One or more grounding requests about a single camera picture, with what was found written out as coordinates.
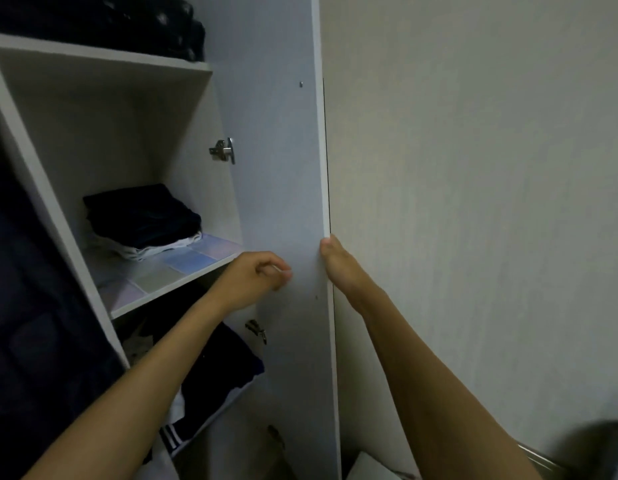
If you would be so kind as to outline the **person's right hand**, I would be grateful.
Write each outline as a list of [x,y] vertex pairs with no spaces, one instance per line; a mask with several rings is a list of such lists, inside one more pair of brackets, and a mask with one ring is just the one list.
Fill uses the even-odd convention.
[[393,309],[385,291],[371,279],[347,250],[345,250],[345,266],[342,273],[328,274],[328,278],[345,296],[353,309],[365,318],[387,315]]

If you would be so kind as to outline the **person's left hand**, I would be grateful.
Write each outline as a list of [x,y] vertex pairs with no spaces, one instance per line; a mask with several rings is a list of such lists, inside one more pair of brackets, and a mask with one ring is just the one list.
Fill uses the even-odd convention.
[[236,257],[209,290],[209,298],[222,316],[254,305],[269,292],[283,288],[292,276],[262,276],[257,265],[284,263],[271,251],[245,251]]

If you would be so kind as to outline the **white wardrobe door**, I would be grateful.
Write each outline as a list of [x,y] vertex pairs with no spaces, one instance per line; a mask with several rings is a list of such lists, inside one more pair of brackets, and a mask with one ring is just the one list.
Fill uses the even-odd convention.
[[319,0],[197,4],[243,245],[292,269],[256,307],[268,340],[256,412],[298,480],[341,480],[333,290],[319,256],[330,230]]

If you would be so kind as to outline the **person's right forearm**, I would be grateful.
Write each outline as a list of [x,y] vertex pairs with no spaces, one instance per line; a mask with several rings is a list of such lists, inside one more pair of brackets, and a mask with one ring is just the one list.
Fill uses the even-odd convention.
[[423,480],[542,480],[384,292],[357,305]]

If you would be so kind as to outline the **person's left forearm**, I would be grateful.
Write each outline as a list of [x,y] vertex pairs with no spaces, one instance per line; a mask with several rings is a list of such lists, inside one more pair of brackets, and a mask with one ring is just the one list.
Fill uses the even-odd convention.
[[130,480],[211,333],[254,303],[208,292],[61,434],[21,480]]

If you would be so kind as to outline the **dark crumpled garment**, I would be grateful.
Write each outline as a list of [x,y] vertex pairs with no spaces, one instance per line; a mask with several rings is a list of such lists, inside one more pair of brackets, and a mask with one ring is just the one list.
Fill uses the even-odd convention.
[[[205,292],[201,284],[191,282],[116,319],[114,328],[129,364],[138,363]],[[237,333],[221,323],[180,386],[227,392],[216,418],[264,371],[261,359]]]

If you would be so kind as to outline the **pastel chequered shelf liner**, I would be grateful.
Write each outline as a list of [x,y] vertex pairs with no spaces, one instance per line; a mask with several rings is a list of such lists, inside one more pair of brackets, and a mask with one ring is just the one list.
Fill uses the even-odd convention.
[[230,263],[242,251],[243,247],[236,242],[205,233],[189,246],[142,261],[127,260],[99,249],[86,251],[84,257],[113,321]]

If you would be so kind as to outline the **dark folded garment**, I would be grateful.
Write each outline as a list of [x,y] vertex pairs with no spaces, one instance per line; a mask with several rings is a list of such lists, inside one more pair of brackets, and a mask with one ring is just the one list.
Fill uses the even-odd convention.
[[202,230],[200,215],[163,184],[106,191],[82,200],[93,232],[126,247],[166,246]]

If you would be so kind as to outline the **dark white striped garment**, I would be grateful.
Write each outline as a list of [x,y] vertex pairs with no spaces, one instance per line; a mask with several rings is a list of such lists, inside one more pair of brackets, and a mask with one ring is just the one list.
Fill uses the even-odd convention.
[[220,389],[179,388],[160,428],[160,437],[172,458],[211,424],[226,398],[227,392]]

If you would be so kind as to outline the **dark hanging clothing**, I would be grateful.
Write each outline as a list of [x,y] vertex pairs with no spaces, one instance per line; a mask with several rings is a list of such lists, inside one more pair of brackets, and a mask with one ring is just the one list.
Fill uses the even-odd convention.
[[20,480],[123,373],[0,137],[0,480]]

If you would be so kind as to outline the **dark patterned folded clothes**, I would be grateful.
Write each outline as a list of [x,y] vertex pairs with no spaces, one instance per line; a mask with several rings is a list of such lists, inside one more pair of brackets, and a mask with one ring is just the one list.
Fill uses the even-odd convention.
[[0,33],[188,62],[206,38],[186,0],[0,0]]

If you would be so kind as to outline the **white wardrobe frame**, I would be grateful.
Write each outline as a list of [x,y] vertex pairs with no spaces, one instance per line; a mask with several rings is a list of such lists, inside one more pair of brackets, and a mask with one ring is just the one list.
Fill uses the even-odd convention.
[[[206,63],[0,34],[0,137],[8,163],[124,373],[132,365],[84,253],[142,261],[205,233],[242,245],[229,162],[208,152],[226,139],[214,84]],[[138,250],[93,232],[84,196],[153,184],[200,215],[200,233]]]

